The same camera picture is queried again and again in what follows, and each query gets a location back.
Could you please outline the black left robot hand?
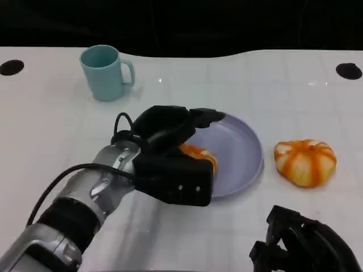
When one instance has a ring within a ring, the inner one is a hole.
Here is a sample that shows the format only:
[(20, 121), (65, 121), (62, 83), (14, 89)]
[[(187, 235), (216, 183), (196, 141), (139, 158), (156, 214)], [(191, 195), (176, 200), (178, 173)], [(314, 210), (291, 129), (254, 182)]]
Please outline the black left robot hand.
[(209, 108), (155, 105), (135, 120), (132, 131), (145, 144), (144, 154), (163, 155), (189, 140), (197, 129), (208, 128), (225, 117), (224, 112)]

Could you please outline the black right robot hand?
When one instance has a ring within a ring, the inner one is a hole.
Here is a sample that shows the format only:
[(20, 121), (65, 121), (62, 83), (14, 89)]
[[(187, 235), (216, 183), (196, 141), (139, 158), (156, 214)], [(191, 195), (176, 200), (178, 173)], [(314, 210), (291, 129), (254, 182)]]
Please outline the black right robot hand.
[(254, 271), (362, 271), (348, 244), (328, 225), (274, 205), (266, 241), (249, 257)]

